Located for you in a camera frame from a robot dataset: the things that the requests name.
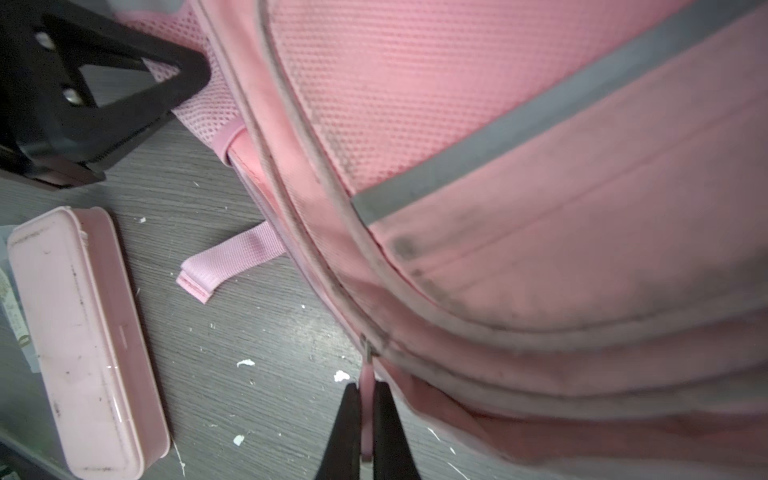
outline white debris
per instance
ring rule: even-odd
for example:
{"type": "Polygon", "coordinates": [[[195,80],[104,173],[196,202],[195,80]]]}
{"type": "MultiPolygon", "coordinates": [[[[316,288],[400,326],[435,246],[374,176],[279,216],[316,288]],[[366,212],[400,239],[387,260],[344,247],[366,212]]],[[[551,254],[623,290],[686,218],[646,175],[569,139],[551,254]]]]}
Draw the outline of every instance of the white debris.
{"type": "Polygon", "coordinates": [[[451,468],[453,468],[454,470],[456,470],[456,471],[458,472],[458,474],[459,474],[459,475],[461,475],[462,477],[464,477],[464,480],[469,480],[469,477],[468,477],[467,475],[464,475],[464,474],[462,473],[462,471],[461,471],[461,470],[459,470],[458,468],[456,468],[455,466],[453,466],[453,464],[452,464],[451,462],[446,462],[446,463],[447,463],[448,465],[450,465],[450,466],[451,466],[451,468]]]}
{"type": "Polygon", "coordinates": [[[181,461],[181,454],[179,453],[179,448],[176,446],[176,440],[174,440],[174,450],[176,450],[176,456],[179,458],[179,465],[181,465],[181,475],[186,478],[187,473],[184,471],[184,467],[186,467],[187,464],[181,461]]]}
{"type": "Polygon", "coordinates": [[[440,437],[437,436],[437,434],[435,433],[434,430],[430,429],[429,427],[427,427],[427,430],[432,432],[432,434],[435,436],[435,438],[437,439],[438,442],[442,442],[442,440],[440,439],[440,437]]]}
{"type": "Polygon", "coordinates": [[[349,373],[342,372],[341,370],[337,370],[336,374],[333,376],[333,381],[343,382],[344,380],[349,380],[349,373]]]}

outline pink fabric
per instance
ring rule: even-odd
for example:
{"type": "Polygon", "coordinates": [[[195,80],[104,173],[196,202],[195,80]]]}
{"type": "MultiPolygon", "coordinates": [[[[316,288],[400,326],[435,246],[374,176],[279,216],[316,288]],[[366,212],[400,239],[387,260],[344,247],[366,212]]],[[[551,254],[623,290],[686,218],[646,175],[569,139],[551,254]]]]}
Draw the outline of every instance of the pink fabric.
{"type": "Polygon", "coordinates": [[[176,283],[206,303],[224,280],[286,252],[269,222],[190,257],[181,264],[176,283]]]}
{"type": "Polygon", "coordinates": [[[479,452],[536,465],[550,458],[658,458],[760,465],[768,474],[768,415],[693,412],[638,422],[499,418],[468,411],[444,392],[376,359],[393,391],[416,415],[479,452]]]}
{"type": "Polygon", "coordinates": [[[763,8],[374,223],[387,260],[490,340],[600,347],[765,306],[767,22],[763,8]]]}
{"type": "MultiPolygon", "coordinates": [[[[540,378],[537,374],[531,374],[530,378],[535,379],[539,385],[548,383],[552,387],[552,390],[548,387],[549,392],[567,390],[578,396],[585,394],[588,389],[594,391],[595,386],[589,381],[588,372],[584,372],[583,376],[579,375],[579,378],[585,380],[584,383],[578,386],[571,383],[566,372],[578,371],[578,365],[573,363],[570,356],[555,356],[551,359],[542,356],[542,361],[539,361],[533,356],[520,356],[514,352],[467,343],[464,339],[451,336],[444,330],[425,325],[423,319],[415,316],[399,304],[391,293],[383,289],[365,261],[359,256],[354,243],[351,242],[344,226],[340,224],[339,218],[334,213],[333,206],[329,205],[322,188],[312,175],[312,168],[306,162],[305,154],[298,144],[290,121],[283,113],[279,94],[270,84],[270,78],[264,71],[266,66],[262,63],[257,49],[258,39],[254,38],[253,26],[248,15],[244,14],[244,12],[251,12],[253,7],[241,4],[207,6],[217,15],[221,15],[217,20],[221,21],[222,27],[217,34],[228,40],[227,55],[238,59],[235,65],[241,69],[241,75],[238,75],[237,82],[243,86],[249,102],[243,110],[250,110],[259,118],[258,134],[253,134],[253,137],[260,139],[263,136],[266,147],[269,148],[262,158],[280,159],[280,174],[289,185],[291,200],[295,202],[294,205],[299,211],[301,220],[313,235],[313,240],[316,242],[315,248],[320,250],[323,259],[339,276],[347,292],[369,313],[371,321],[391,336],[388,345],[390,349],[397,349],[403,353],[418,356],[427,362],[446,366],[447,370],[452,372],[461,372],[464,376],[451,379],[450,384],[445,377],[442,379],[441,387],[456,395],[475,394],[477,389],[472,388],[472,382],[464,383],[464,379],[477,380],[486,385],[489,383],[498,385],[501,382],[507,388],[514,388],[519,385],[517,383],[519,380],[514,374],[518,366],[526,369],[532,367],[537,374],[548,370],[549,373],[546,376],[540,378]]],[[[257,183],[264,182],[260,176],[263,173],[260,173],[257,157],[243,158],[243,166],[253,175],[257,183]]],[[[317,253],[311,250],[311,246],[307,247],[308,257],[316,257],[317,253]]],[[[322,266],[318,266],[317,271],[320,272],[319,276],[327,276],[322,266]]],[[[328,288],[334,288],[332,281],[329,282],[328,288]]],[[[365,323],[361,321],[359,327],[365,327],[365,323]]],[[[594,357],[594,363],[600,363],[605,365],[606,369],[610,369],[611,362],[600,362],[599,355],[591,357],[594,357]]],[[[753,362],[753,359],[748,359],[745,363],[749,365],[753,362]]],[[[625,370],[616,370],[611,378],[618,377],[623,372],[625,370]]],[[[600,387],[611,389],[611,385],[607,383],[600,387]]]]}
{"type": "Polygon", "coordinates": [[[370,462],[373,458],[373,393],[376,389],[376,376],[373,373],[373,364],[366,359],[362,360],[360,379],[357,382],[360,390],[361,420],[360,431],[360,456],[364,462],[370,462]]]}

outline black metal bracket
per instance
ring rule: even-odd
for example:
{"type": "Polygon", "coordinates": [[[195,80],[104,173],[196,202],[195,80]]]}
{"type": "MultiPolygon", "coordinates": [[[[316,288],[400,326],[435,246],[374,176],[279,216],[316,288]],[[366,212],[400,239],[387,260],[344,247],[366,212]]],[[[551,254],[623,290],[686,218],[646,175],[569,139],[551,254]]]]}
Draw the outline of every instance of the black metal bracket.
{"type": "Polygon", "coordinates": [[[0,176],[53,189],[103,180],[210,80],[200,52],[60,0],[0,2],[0,63],[0,176]],[[80,67],[143,59],[179,72],[98,107],[80,67]]]}

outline gray wooden desk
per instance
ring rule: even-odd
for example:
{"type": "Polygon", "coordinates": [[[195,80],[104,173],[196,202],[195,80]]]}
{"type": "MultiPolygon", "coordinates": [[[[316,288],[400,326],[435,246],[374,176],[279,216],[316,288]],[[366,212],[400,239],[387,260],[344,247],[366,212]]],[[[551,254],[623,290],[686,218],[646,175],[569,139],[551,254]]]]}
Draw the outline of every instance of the gray wooden desk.
{"type": "MultiPolygon", "coordinates": [[[[354,379],[359,354],[286,257],[228,281],[205,306],[175,283],[188,256],[262,220],[234,172],[173,121],[110,170],[106,183],[49,193],[0,180],[0,225],[59,205],[104,207],[121,234],[178,448],[144,478],[313,478],[344,387],[334,373],[354,379]],[[256,365],[236,367],[243,359],[256,365]],[[236,435],[245,435],[240,447],[236,435]]],[[[557,478],[438,440],[399,407],[423,478],[557,478]]],[[[65,469],[40,377],[5,322],[0,442],[65,469]]]]}

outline pink plastic box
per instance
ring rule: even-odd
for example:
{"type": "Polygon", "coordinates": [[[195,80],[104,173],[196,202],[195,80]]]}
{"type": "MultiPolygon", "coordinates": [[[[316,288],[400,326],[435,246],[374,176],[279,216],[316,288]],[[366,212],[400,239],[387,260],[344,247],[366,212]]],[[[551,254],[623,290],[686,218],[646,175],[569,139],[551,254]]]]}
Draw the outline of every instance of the pink plastic box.
{"type": "Polygon", "coordinates": [[[109,215],[59,207],[16,227],[8,256],[69,469],[141,477],[170,435],[109,215]]]}

